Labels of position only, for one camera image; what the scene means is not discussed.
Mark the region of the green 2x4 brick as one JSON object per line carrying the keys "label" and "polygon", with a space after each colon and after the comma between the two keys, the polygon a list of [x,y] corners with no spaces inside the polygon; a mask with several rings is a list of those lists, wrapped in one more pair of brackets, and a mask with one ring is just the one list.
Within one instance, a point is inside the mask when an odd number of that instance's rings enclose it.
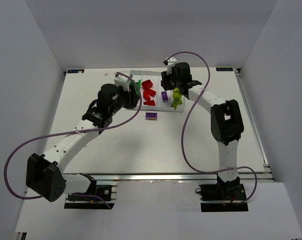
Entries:
{"label": "green 2x4 brick", "polygon": [[135,84],[133,84],[133,82],[130,82],[130,85],[132,85],[132,86],[136,85],[138,88],[140,88],[141,87],[141,80],[139,79],[138,81],[135,82]]}

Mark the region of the red 2x4 brick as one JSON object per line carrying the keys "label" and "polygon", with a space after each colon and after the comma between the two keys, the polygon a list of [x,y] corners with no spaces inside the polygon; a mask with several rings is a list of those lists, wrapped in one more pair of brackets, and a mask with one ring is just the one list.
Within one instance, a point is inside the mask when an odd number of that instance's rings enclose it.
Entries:
{"label": "red 2x4 brick", "polygon": [[150,97],[155,97],[155,95],[156,95],[156,91],[154,91],[154,90],[151,89],[151,88],[148,88],[148,89],[143,90],[143,97],[144,97],[145,99],[148,99],[148,98],[150,98]]}

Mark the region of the red stepped brick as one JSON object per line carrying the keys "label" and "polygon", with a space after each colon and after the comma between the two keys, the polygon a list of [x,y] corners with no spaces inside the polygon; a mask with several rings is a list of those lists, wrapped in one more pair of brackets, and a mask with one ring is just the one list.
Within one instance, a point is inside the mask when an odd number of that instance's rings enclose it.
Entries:
{"label": "red stepped brick", "polygon": [[156,102],[155,100],[146,100],[143,102],[143,105],[146,105],[146,106],[156,106]]}

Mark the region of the purple 2x3 brick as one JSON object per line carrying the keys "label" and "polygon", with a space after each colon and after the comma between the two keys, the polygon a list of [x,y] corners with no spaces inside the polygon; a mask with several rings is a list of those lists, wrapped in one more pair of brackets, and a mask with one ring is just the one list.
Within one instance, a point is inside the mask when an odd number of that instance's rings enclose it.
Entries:
{"label": "purple 2x3 brick", "polygon": [[158,114],[157,113],[151,113],[151,112],[147,112],[146,114],[145,114],[145,119],[146,120],[157,120],[157,117],[158,117]]}

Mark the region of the lime 2x4 brick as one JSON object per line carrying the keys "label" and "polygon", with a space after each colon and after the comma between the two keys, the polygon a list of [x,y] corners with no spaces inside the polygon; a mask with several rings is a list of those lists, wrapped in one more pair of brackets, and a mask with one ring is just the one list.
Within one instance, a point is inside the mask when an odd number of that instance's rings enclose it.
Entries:
{"label": "lime 2x4 brick", "polygon": [[175,88],[172,92],[174,95],[181,95],[179,88]]}

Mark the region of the purple curved brick with print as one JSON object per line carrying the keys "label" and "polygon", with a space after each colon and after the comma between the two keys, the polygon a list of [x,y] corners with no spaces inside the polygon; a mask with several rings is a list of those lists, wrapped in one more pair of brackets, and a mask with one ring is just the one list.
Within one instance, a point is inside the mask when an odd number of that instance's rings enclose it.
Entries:
{"label": "purple curved brick with print", "polygon": [[162,97],[162,102],[164,103],[166,103],[166,102],[169,102],[169,97],[168,97],[168,94],[167,94],[167,92],[166,91],[162,91],[161,92],[161,97]]}

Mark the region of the red flower brick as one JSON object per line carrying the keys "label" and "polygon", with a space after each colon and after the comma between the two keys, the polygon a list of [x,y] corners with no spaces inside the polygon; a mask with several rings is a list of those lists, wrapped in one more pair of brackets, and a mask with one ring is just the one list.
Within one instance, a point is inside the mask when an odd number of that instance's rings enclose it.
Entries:
{"label": "red flower brick", "polygon": [[145,80],[141,83],[141,87],[143,90],[151,89],[153,87],[153,82],[150,79]]}

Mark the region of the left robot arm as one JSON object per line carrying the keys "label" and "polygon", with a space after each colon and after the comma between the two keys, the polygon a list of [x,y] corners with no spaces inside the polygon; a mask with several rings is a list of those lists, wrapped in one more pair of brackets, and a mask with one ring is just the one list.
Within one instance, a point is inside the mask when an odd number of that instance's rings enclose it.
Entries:
{"label": "left robot arm", "polygon": [[32,154],[27,163],[26,185],[50,202],[62,194],[81,194],[90,198],[96,193],[96,180],[90,175],[64,174],[70,161],[93,139],[98,137],[121,108],[137,106],[139,94],[135,86],[104,84],[74,133],[67,134],[58,144],[43,154]]}

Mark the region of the white divided sorting tray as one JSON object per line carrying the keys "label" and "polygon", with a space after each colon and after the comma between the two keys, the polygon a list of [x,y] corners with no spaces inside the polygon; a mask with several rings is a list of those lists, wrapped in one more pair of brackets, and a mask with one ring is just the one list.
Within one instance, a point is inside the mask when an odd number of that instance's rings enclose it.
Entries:
{"label": "white divided sorting tray", "polygon": [[167,91],[168,101],[164,102],[161,96],[161,93],[164,92],[164,88],[161,86],[161,72],[153,72],[148,70],[130,70],[130,73],[132,75],[132,79],[135,82],[144,82],[146,80],[150,80],[153,83],[152,89],[156,91],[156,95],[153,97],[150,97],[152,101],[155,102],[155,106],[151,105],[145,105],[144,102],[146,101],[144,98],[142,98],[142,106],[141,110],[143,111],[169,111],[169,112],[183,112],[185,107],[185,97],[181,97],[182,104],[178,105],[176,109],[172,107],[173,104],[173,91],[169,90]]}

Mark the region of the dark label sticker right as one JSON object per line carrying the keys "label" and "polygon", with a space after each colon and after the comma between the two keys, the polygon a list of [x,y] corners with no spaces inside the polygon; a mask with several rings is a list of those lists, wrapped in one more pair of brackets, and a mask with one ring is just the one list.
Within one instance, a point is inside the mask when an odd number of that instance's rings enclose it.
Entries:
{"label": "dark label sticker right", "polygon": [[227,71],[227,72],[232,72],[233,71],[233,68],[232,67],[216,67],[216,71],[217,72],[225,72],[225,71]]}

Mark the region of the dark label sticker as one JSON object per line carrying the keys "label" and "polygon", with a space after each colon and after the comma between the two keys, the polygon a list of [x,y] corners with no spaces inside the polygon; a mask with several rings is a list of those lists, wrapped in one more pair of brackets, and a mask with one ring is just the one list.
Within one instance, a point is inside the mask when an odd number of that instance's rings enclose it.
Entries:
{"label": "dark label sticker", "polygon": [[225,72],[225,71],[227,71],[227,72],[232,72],[233,71],[233,68],[232,67],[216,67],[216,71],[217,72]]}
{"label": "dark label sticker", "polygon": [[84,69],[69,69],[67,70],[67,74],[82,74],[84,72]]}

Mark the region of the dark label sticker left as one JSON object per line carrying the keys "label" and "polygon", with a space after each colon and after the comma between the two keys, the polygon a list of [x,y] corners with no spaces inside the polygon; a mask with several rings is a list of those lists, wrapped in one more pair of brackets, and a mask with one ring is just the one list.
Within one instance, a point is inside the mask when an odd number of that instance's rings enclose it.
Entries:
{"label": "dark label sticker left", "polygon": [[69,69],[67,70],[67,74],[82,74],[84,72],[84,69]]}

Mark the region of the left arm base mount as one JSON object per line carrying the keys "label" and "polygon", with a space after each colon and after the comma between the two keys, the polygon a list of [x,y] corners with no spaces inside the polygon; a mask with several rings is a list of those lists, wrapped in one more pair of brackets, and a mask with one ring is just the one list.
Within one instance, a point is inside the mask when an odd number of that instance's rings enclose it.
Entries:
{"label": "left arm base mount", "polygon": [[87,174],[64,175],[66,188],[65,209],[111,210],[117,197],[117,186],[98,183]]}

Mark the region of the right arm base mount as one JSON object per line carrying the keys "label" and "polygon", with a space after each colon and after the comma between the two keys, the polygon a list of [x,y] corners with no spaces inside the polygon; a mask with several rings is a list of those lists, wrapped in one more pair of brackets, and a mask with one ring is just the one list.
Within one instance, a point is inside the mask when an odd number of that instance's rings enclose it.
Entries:
{"label": "right arm base mount", "polygon": [[195,189],[200,196],[200,206],[203,213],[247,212],[246,193],[243,184],[230,192],[223,193],[222,187],[216,184],[203,184]]}

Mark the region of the aluminium table frame rail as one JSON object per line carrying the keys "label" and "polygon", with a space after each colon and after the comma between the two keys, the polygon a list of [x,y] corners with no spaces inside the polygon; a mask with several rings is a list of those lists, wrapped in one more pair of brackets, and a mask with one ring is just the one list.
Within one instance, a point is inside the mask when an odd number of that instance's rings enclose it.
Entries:
{"label": "aluminium table frame rail", "polygon": [[[192,68],[191,73],[195,80],[209,81],[208,89],[218,97],[235,99],[240,105],[244,132],[237,149],[237,164],[241,180],[273,181],[246,110],[238,73],[201,67]],[[72,130],[100,87],[114,81],[113,74],[113,69],[66,74],[51,131]],[[187,100],[183,112],[160,111],[154,121],[146,120],[144,111],[120,110],[113,118],[112,129],[83,148],[65,173],[88,173],[104,180],[186,180],[199,178],[196,169],[214,171],[218,167],[218,145],[211,135],[209,113]]]}

